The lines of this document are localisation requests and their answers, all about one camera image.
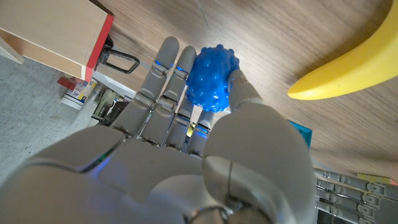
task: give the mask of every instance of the robot finger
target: robot finger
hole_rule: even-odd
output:
[[[165,87],[165,91],[155,105],[141,139],[153,145],[161,146],[167,131],[175,117],[178,102],[187,83],[187,78],[193,67],[196,50],[188,46],[184,48],[177,62],[177,66]]]
[[[140,91],[116,118],[112,127],[124,130],[133,138],[138,136],[159,97],[179,48],[178,40],[175,37],[168,37],[164,40]]]
[[[195,126],[188,142],[186,153],[202,158],[203,150],[210,134],[213,118],[214,112],[202,110],[197,125]]]

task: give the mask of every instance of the black handle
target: black handle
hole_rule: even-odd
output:
[[[97,61],[96,68],[98,68],[98,65],[101,63],[101,64],[103,64],[103,65],[105,65],[105,66],[107,66],[109,68],[113,68],[113,69],[115,69],[115,70],[117,70],[119,72],[123,72],[125,74],[130,74],[130,73],[132,73],[132,71],[134,71],[138,67],[138,65],[139,65],[139,59],[138,58],[136,58],[136,57],[134,57],[132,55],[120,52],[118,50],[114,50],[112,48],[113,48],[113,40],[108,35],[108,37],[106,38],[104,47],[102,48],[101,54],[99,55],[99,59]],[[118,56],[118,57],[121,57],[121,58],[125,58],[125,59],[128,59],[128,60],[131,60],[131,61],[134,62],[134,64],[131,66],[131,68],[129,70],[125,70],[125,69],[123,69],[121,67],[117,67],[116,65],[108,63],[107,61],[108,61],[108,58],[109,58],[110,55],[115,55],[115,56]]]
[[[119,72],[130,74],[139,65],[139,59],[134,57],[134,56],[132,56],[132,55],[129,55],[129,54],[117,51],[117,50],[113,50],[113,49],[104,49],[103,53],[106,55],[106,57],[100,63],[104,64],[105,66],[108,66],[109,68],[113,68],[113,69],[115,69],[115,70],[117,70]],[[115,65],[113,65],[111,63],[108,63],[107,61],[108,61],[108,58],[109,58],[110,55],[115,55],[115,56],[118,56],[118,57],[121,57],[121,58],[125,58],[125,59],[128,59],[128,60],[131,60],[131,61],[134,62],[134,64],[131,66],[131,68],[129,70],[125,70],[125,69],[117,67],[117,66],[115,66]]]

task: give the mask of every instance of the gray plastic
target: gray plastic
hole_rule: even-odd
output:
[[[111,126],[123,128],[135,138],[140,133],[151,109],[151,106],[141,103],[137,100],[137,97],[135,97]]]
[[[213,122],[214,113],[211,111],[201,111],[198,124],[195,126],[191,138],[189,139],[186,152],[198,157],[202,157],[203,150]]]
[[[187,97],[184,96],[184,99],[181,102],[180,109],[178,110],[178,114],[191,119],[193,111],[193,103],[188,100]]]
[[[337,194],[333,194],[331,192],[318,189],[316,196],[328,200],[329,202],[332,202],[334,204],[341,205],[342,207],[348,208],[350,210],[357,211],[358,209],[358,203],[354,200],[339,196]]]
[[[264,104],[256,89],[246,80],[243,72],[235,70],[228,79],[229,108],[231,112],[244,103]]]
[[[191,73],[193,63],[195,62],[195,57],[197,56],[197,51],[192,46],[185,47],[181,56],[177,62],[177,66],[183,71]]]
[[[165,140],[165,146],[172,147],[181,151],[187,137],[188,127],[190,125],[193,103],[184,97],[181,102],[178,114],[173,120],[169,133]]]
[[[323,202],[317,202],[315,208],[327,212],[333,216],[346,220],[350,223],[359,223],[359,216],[353,212],[349,212],[343,208],[338,208],[334,205],[330,205]]]
[[[123,139],[124,134],[117,130],[94,126],[72,134],[40,151],[26,164],[47,164],[82,172]]]
[[[308,147],[300,133],[272,108],[257,103],[245,103],[231,114],[222,117],[214,125],[207,140],[204,160],[208,156],[237,162],[267,179],[285,196],[297,223],[313,223],[316,212],[313,207],[315,178]],[[206,186],[213,184],[206,173],[204,180]],[[256,181],[245,179],[247,187],[252,183],[251,193],[259,190],[261,195],[277,195],[267,188],[259,189]],[[247,203],[258,201],[252,198]],[[268,202],[270,203],[283,201],[281,199]],[[275,213],[267,215],[272,220],[277,218]]]
[[[361,190],[366,190],[366,185],[369,183],[367,180],[359,179],[357,177],[350,177],[343,174],[338,174],[336,172],[326,171],[318,168],[314,168],[315,175],[318,177],[323,177],[331,180],[335,180],[350,186],[359,188]]]
[[[163,44],[155,57],[155,61],[159,62],[165,68],[170,69],[179,50],[180,44],[178,43],[178,40],[175,37],[168,37],[163,41]]]
[[[331,190],[335,194],[342,194],[342,195],[351,197],[351,198],[359,200],[359,201],[362,200],[363,193],[358,190],[354,190],[354,189],[344,187],[344,186],[334,184],[334,183],[324,181],[324,180],[317,180],[317,186],[323,187],[324,189],[327,189],[327,190]]]
[[[173,111],[165,110],[160,105],[156,105],[147,125],[142,131],[141,138],[155,146],[161,146],[173,118]]]
[[[184,91],[186,83],[186,80],[181,79],[176,75],[173,75],[163,92],[163,96],[166,96],[167,98],[170,98],[171,100],[178,103],[180,101],[180,97]]]
[[[153,63],[139,92],[152,100],[157,100],[166,82],[167,72],[163,66]]]
[[[130,139],[112,155],[108,165],[99,173],[99,179],[142,203],[159,182],[169,177],[201,175],[201,161],[181,155],[184,154],[173,149]]]
[[[211,124],[213,122],[214,113],[211,111],[202,111],[199,115],[198,124],[206,127],[207,129],[211,129]]]

